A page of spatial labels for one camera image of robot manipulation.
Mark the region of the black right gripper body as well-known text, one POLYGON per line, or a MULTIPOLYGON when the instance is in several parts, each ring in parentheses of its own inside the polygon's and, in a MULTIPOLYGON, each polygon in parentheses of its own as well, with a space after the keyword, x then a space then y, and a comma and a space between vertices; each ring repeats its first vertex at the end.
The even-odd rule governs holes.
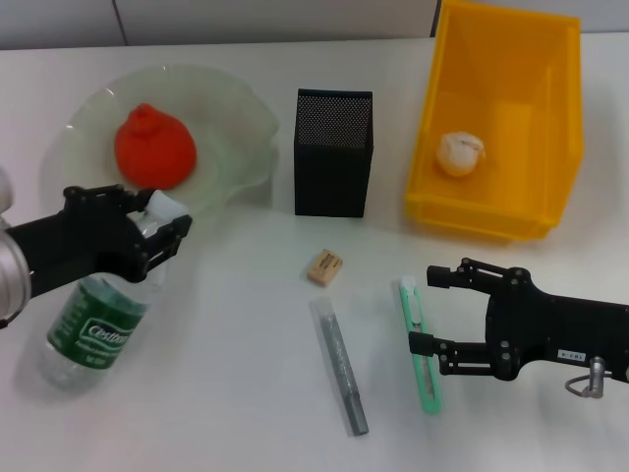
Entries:
POLYGON ((526 269, 513 267, 490 294, 486 346, 502 381, 515 380, 532 362, 587 368, 600 357, 614 380, 626 382, 628 307, 545 293, 526 269))

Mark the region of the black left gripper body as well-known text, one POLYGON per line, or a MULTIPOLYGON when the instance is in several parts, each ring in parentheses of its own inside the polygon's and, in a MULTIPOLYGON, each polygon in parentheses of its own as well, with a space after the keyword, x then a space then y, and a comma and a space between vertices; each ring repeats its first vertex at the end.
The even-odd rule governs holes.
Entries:
POLYGON ((122 209, 125 191, 68 187, 60 211, 8 230, 26 259, 33 297, 94 273, 145 280, 143 236, 122 209))

